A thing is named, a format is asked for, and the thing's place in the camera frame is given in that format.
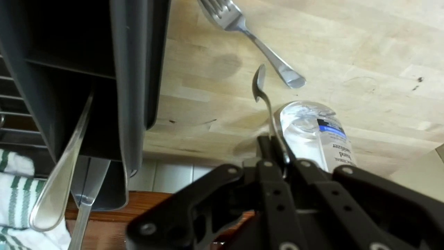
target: fork handle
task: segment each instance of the fork handle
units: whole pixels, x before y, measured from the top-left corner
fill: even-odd
[[[305,85],[305,78],[295,72],[283,58],[280,58],[272,49],[262,43],[254,33],[251,33],[248,29],[241,29],[241,32],[248,36],[250,40],[265,54],[277,75],[289,88],[298,89]]]

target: towel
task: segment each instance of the towel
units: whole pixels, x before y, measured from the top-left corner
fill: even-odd
[[[30,158],[0,150],[0,250],[64,250],[71,236],[65,220],[54,229],[29,229],[29,213],[39,197],[44,181],[32,178]]]

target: plastic bottle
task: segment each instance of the plastic bottle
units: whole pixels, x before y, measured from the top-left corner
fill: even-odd
[[[277,113],[280,133],[297,158],[316,163],[326,172],[355,165],[351,146],[336,113],[314,102],[293,102]]]

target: striped towel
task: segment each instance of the striped towel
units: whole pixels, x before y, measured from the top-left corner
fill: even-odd
[[[0,250],[68,249],[71,238],[64,220],[43,233],[28,228],[29,213],[44,186],[43,179],[32,178],[32,160],[0,150],[0,171]]]

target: wooden surface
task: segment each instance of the wooden surface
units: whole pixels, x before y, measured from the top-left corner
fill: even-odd
[[[171,195],[166,193],[153,193],[153,192],[130,192],[128,206],[122,210],[110,213],[92,213],[89,217],[87,229],[83,239],[83,250],[121,250],[125,249],[125,229],[129,221],[137,215],[146,213],[154,206],[160,204]],[[72,232],[75,220],[78,215],[78,208],[71,199],[67,207],[65,218],[68,222],[68,229]],[[252,213],[246,213],[240,220],[239,225],[251,218]],[[233,235],[234,229],[226,231],[221,240],[228,239]]]
[[[444,142],[444,4],[437,0],[236,0],[248,27],[308,83],[286,89],[268,65],[273,107],[330,106],[359,167],[386,175]],[[157,124],[147,153],[240,163],[266,131],[251,79],[265,57],[219,31],[197,0],[172,2]]]

